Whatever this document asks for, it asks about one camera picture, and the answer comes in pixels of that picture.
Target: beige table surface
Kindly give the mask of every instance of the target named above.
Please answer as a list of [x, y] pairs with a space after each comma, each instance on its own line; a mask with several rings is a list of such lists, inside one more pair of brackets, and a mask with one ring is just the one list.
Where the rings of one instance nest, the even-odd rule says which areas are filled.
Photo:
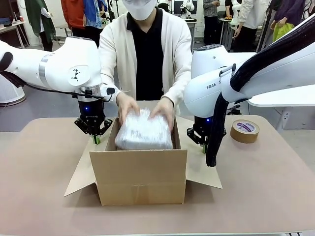
[[63, 197], [88, 136], [73, 118], [30, 122], [0, 155], [0, 234], [265, 233], [315, 229], [315, 176], [262, 117], [256, 143], [229, 135], [217, 170], [223, 189], [188, 182], [183, 205], [101, 206], [94, 185]]

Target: package wrapped in plastic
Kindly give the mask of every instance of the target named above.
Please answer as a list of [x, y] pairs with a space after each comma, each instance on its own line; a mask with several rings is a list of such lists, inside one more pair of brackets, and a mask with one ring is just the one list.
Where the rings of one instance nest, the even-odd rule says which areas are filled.
[[149, 115], [147, 109], [141, 110], [139, 116], [129, 112], [115, 138], [116, 146], [122, 150], [173, 149], [171, 132], [164, 116], [149, 119]]

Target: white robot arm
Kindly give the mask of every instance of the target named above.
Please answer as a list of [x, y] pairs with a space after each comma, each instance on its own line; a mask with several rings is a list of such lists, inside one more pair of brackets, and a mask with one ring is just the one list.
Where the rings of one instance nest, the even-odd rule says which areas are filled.
[[232, 19], [232, 24], [238, 24], [238, 16], [239, 16], [239, 13], [240, 13], [240, 10], [241, 10], [241, 4], [238, 3], [237, 0], [232, 0], [232, 10], [233, 10], [233, 19]]
[[16, 87], [70, 94], [78, 98], [81, 112], [75, 124], [99, 140], [109, 121], [105, 120], [104, 102], [117, 91], [102, 82], [101, 64], [95, 43], [68, 37], [55, 52], [17, 49], [0, 41], [0, 74]]
[[[188, 135], [209, 145], [207, 165], [216, 165], [229, 103], [262, 93], [315, 84], [315, 16], [259, 53], [228, 53], [221, 45], [205, 46], [193, 54], [184, 102], [195, 116]], [[201, 136], [196, 138], [192, 132]]]
[[186, 18], [190, 17], [190, 12], [194, 11], [195, 6], [192, 3], [192, 0], [184, 0], [183, 4], [181, 5], [181, 16]]

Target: person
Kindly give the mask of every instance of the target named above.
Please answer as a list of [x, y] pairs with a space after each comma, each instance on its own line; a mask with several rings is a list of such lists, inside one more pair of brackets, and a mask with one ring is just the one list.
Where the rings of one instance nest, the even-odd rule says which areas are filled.
[[218, 6], [220, 6], [220, 1], [203, 0], [202, 7], [205, 19], [204, 43], [206, 45], [218, 43], [216, 40], [218, 29]]
[[[239, 4], [242, 3], [242, 0], [237, 0], [237, 2]], [[225, 13], [226, 13], [226, 17], [233, 17], [234, 16], [234, 12], [232, 9], [232, 0], [225, 0]]]
[[44, 50], [53, 50], [53, 39], [56, 35], [55, 26], [51, 20], [44, 0], [25, 0], [26, 13], [34, 34], [40, 36]]
[[243, 0], [234, 33], [234, 52], [251, 52], [258, 26], [264, 22], [269, 0]]
[[273, 42], [290, 32], [302, 22], [305, 0], [284, 0], [278, 9], [270, 29], [274, 31]]
[[268, 47], [270, 44], [272, 44], [273, 41], [273, 30], [270, 29], [270, 26], [273, 22], [273, 19], [275, 18], [275, 15], [281, 5], [282, 0], [272, 0], [268, 9], [271, 10], [271, 17], [270, 17], [270, 21], [267, 27], [267, 32], [266, 32], [266, 36], [264, 38], [264, 42], [263, 42], [263, 46], [262, 49]]
[[63, 16], [75, 37], [87, 37], [83, 27], [83, 0], [61, 0]]
[[169, 4], [167, 4], [167, 3], [162, 2], [159, 5], [157, 5], [157, 7], [163, 9], [166, 12], [169, 12], [169, 9], [168, 9]]
[[104, 83], [114, 86], [117, 67], [120, 88], [112, 100], [123, 123], [136, 100], [159, 100], [150, 117], [162, 114], [170, 129], [190, 81], [192, 53], [187, 23], [155, 7], [155, 0], [122, 0], [128, 10], [105, 27], [99, 55]]
[[99, 34], [102, 32], [101, 15], [107, 11], [107, 5], [104, 0], [83, 0], [83, 9], [83, 25], [87, 38], [93, 40], [99, 47]]

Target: open cardboard box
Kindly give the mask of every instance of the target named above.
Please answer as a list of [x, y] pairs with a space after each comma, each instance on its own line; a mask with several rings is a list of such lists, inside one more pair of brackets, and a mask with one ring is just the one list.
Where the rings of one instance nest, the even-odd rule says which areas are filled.
[[173, 150], [117, 150], [116, 119], [94, 145], [89, 140], [64, 196], [96, 184], [101, 204], [184, 203], [186, 179], [222, 188], [216, 168], [207, 167], [202, 148], [188, 136], [193, 121], [176, 118]]

